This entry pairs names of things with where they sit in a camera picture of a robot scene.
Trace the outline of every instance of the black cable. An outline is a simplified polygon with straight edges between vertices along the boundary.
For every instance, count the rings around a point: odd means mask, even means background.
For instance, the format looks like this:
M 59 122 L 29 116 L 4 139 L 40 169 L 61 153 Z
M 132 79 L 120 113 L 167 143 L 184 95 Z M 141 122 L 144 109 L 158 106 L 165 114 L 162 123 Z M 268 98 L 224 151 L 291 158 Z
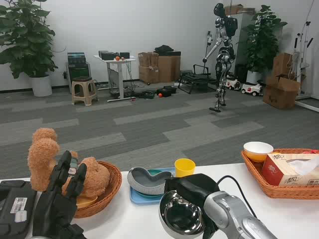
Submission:
M 239 191 L 240 191 L 240 193 L 241 193 L 241 196 L 243 196 L 243 199 L 245 200 L 245 203 L 246 203 L 247 206 L 249 207 L 249 209 L 250 209 L 251 213 L 253 214 L 253 216 L 254 216 L 255 218 L 257 218 L 257 216 L 256 216 L 256 214 L 255 214 L 255 212 L 254 212 L 254 210 L 252 209 L 252 207 L 251 207 L 250 204 L 248 203 L 248 201 L 247 201 L 247 199 L 246 199 L 246 197 L 245 197 L 245 195 L 244 195 L 244 193 L 243 193 L 243 190 L 241 189 L 239 183 L 237 182 L 237 180 L 236 180 L 234 177 L 229 176 L 229 175 L 226 175 L 226 176 L 222 177 L 221 179 L 219 179 L 219 181 L 217 182 L 217 185 L 216 185 L 216 186 L 218 186 L 218 184 L 219 184 L 221 181 L 223 181 L 225 178 L 231 178 L 232 180 L 235 181 L 235 183 L 237 184 L 237 187 L 238 187 L 238 189 L 239 189 Z

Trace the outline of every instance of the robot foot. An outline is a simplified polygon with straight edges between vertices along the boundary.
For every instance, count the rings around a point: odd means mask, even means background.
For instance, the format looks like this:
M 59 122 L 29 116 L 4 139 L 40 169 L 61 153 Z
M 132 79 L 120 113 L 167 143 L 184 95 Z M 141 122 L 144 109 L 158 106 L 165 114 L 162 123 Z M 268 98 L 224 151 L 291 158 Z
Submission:
M 219 110 L 219 109 L 216 109 L 216 108 L 209 108 L 211 111 L 215 111 L 215 112 L 217 112 L 217 113 L 220 113 L 221 111 Z

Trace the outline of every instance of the black equipment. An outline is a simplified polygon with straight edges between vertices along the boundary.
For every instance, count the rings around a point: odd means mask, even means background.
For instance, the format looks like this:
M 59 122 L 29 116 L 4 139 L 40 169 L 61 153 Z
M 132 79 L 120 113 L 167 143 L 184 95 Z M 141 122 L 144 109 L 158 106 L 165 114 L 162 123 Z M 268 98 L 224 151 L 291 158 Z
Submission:
M 203 68 L 202 74 L 196 74 L 196 70 L 195 70 L 196 67 Z M 215 90 L 208 85 L 208 84 L 216 83 L 216 80 L 212 79 L 209 76 L 210 73 L 208 71 L 208 67 L 195 64 L 193 65 L 193 68 L 194 68 L 194 71 L 186 70 L 186 71 L 180 72 L 178 88 L 188 94 L 191 94 L 194 87 L 197 87 L 199 90 L 206 91 L 206 92 L 208 91 L 208 89 Z
M 171 96 L 171 90 L 169 90 L 169 89 L 164 89 L 164 88 L 158 89 L 158 90 L 156 91 L 156 94 L 159 95 L 159 93 L 161 93 L 161 94 L 163 95 L 163 97 L 169 97 L 169 96 Z
M 64 152 L 58 164 L 53 168 L 47 190 L 41 194 L 37 203 L 34 219 L 34 237 L 51 239 L 84 239 L 83 229 L 77 224 L 70 225 L 77 210 L 76 198 L 83 190 L 86 165 L 81 164 L 62 195 L 71 163 L 71 153 Z
M 164 86 L 164 89 L 171 91 L 172 94 L 176 94 L 176 88 L 174 86 Z
M 120 56 L 118 52 L 99 51 L 99 56 L 104 61 L 113 61 L 115 57 Z
M 130 53 L 129 52 L 120 52 L 120 57 L 124 57 L 125 59 L 130 58 Z
M 24 239 L 30 224 L 36 191 L 22 180 L 0 183 L 0 238 Z
M 90 64 L 86 62 L 84 52 L 68 52 L 66 70 L 70 93 L 72 93 L 72 81 L 74 78 L 91 77 Z
M 69 65 L 86 64 L 84 52 L 68 52 L 68 63 Z

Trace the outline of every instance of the yellow cup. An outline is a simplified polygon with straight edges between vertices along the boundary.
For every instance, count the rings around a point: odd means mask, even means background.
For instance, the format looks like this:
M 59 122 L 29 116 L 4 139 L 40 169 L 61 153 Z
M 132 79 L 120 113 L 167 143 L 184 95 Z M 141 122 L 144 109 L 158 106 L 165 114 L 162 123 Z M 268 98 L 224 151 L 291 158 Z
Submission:
M 192 175 L 195 171 L 194 161 L 188 158 L 180 158 L 175 161 L 175 173 L 176 177 L 181 178 L 188 175 Z

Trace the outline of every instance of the gray carpet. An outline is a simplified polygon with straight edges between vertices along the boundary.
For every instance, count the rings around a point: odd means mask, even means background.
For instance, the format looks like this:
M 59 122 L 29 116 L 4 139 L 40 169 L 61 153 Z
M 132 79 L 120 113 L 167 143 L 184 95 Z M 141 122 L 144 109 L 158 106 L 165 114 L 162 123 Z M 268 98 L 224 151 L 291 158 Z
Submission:
M 30 176 L 28 148 L 39 127 L 56 130 L 59 154 L 76 150 L 80 159 L 94 156 L 121 170 L 173 167 L 181 157 L 198 166 L 238 163 L 248 141 L 274 147 L 319 145 L 318 113 L 301 107 L 278 110 L 262 97 L 227 91 L 227 107 L 217 114 L 208 110 L 214 93 L 177 91 L 169 98 L 114 103 L 106 102 L 111 99 L 107 91 L 98 93 L 100 101 L 90 107 L 71 105 L 67 89 L 45 98 L 35 98 L 32 92 L 1 94 L 0 179 Z

